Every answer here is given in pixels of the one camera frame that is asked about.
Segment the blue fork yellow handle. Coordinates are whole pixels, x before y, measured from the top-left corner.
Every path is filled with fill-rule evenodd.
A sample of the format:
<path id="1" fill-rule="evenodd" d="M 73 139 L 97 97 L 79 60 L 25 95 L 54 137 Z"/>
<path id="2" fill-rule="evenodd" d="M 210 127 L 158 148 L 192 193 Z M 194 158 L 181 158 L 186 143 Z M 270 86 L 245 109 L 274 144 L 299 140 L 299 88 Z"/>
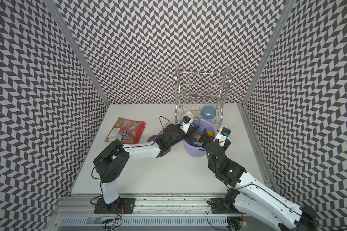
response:
<path id="1" fill-rule="evenodd" d="M 191 139 L 191 141 L 189 142 L 190 145 L 195 146 L 195 147 L 200 147 L 201 144 L 198 142 L 198 140 L 200 139 L 200 134 L 199 134 L 199 130 L 200 130 L 200 119 L 198 117 L 196 117 L 194 119 L 194 121 L 192 122 L 193 126 L 198 126 L 199 128 L 196 130 L 196 132 L 193 135 L 193 138 Z"/>

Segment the purple plastic bucket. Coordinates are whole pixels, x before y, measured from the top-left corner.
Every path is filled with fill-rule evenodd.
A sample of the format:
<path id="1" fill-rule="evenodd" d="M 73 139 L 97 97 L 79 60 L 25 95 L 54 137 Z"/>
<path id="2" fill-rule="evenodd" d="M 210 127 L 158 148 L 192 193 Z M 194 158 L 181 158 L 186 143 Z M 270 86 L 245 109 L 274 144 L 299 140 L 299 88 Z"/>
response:
<path id="1" fill-rule="evenodd" d="M 207 120 L 200 119 L 200 130 L 199 134 L 202 135 L 203 130 L 207 128 L 207 130 L 212 130 L 214 132 L 214 136 L 217 134 L 217 129 Z M 200 147 L 195 147 L 189 144 L 189 141 L 183 140 L 183 144 L 185 147 L 186 152 L 193 157 L 202 157 L 205 155 L 205 151 L 202 148 L 202 143 Z"/>

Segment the purple rake pink handle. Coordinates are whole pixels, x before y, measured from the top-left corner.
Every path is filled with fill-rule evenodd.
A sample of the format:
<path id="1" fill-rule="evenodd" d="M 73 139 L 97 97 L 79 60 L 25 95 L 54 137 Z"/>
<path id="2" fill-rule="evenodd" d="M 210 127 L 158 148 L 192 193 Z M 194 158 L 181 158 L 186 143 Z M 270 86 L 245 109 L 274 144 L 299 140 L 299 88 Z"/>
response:
<path id="1" fill-rule="evenodd" d="M 147 140 L 147 142 L 155 141 L 157 138 L 158 138 L 158 135 L 152 135 L 152 136 Z"/>

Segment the yellow plastic shovel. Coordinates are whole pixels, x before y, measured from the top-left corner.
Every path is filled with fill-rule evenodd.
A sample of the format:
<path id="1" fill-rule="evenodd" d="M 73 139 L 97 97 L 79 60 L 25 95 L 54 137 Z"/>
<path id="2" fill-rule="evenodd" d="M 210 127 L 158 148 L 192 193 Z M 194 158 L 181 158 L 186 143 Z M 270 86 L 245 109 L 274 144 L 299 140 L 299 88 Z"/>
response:
<path id="1" fill-rule="evenodd" d="M 209 140 L 212 141 L 214 139 L 214 132 L 212 130 L 209 130 L 208 134 L 210 135 L 210 139 Z"/>

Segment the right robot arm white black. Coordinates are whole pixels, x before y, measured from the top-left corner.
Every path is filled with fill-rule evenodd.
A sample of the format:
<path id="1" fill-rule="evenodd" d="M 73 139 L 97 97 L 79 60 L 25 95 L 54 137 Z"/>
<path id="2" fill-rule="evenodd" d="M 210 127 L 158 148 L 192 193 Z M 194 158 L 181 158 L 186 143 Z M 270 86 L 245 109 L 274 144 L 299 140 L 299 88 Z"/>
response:
<path id="1" fill-rule="evenodd" d="M 223 198 L 225 209 L 252 216 L 276 231 L 315 231 L 316 212 L 311 206 L 285 199 L 226 156 L 229 135 L 230 129 L 222 127 L 215 137 L 207 130 L 200 136 L 208 168 L 228 186 Z"/>

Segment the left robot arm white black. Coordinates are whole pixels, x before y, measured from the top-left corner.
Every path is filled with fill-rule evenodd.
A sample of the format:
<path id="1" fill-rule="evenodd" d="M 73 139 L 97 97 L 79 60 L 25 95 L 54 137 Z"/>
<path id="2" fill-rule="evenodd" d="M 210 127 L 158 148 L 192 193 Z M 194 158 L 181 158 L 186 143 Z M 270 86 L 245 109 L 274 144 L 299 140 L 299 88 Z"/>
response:
<path id="1" fill-rule="evenodd" d="M 108 205 L 117 203 L 119 197 L 117 178 L 129 160 L 159 158 L 171 151 L 171 148 L 183 140 L 193 138 L 199 126 L 168 125 L 158 137 L 145 144 L 122 144 L 113 141 L 93 161 L 94 171 L 99 175 L 103 202 Z"/>

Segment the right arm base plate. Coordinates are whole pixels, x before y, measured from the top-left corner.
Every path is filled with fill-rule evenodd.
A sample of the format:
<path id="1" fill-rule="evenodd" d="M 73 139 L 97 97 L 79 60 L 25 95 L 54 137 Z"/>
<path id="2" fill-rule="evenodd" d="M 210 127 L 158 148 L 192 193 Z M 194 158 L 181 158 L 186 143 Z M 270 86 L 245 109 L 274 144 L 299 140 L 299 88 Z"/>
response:
<path id="1" fill-rule="evenodd" d="M 207 204 L 211 207 L 213 214 L 239 214 L 234 205 L 224 201 L 223 198 L 211 198 L 207 201 Z"/>

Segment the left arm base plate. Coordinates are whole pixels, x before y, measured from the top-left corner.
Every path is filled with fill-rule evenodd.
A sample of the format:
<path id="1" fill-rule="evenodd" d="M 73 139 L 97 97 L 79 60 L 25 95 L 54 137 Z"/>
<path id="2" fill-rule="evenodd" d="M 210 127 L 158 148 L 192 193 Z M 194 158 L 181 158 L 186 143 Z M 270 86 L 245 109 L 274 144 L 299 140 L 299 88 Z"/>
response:
<path id="1" fill-rule="evenodd" d="M 95 214 L 123 213 L 132 214 L 135 208 L 135 198 L 118 198 L 115 202 L 107 204 L 103 198 L 99 198 L 94 207 Z"/>

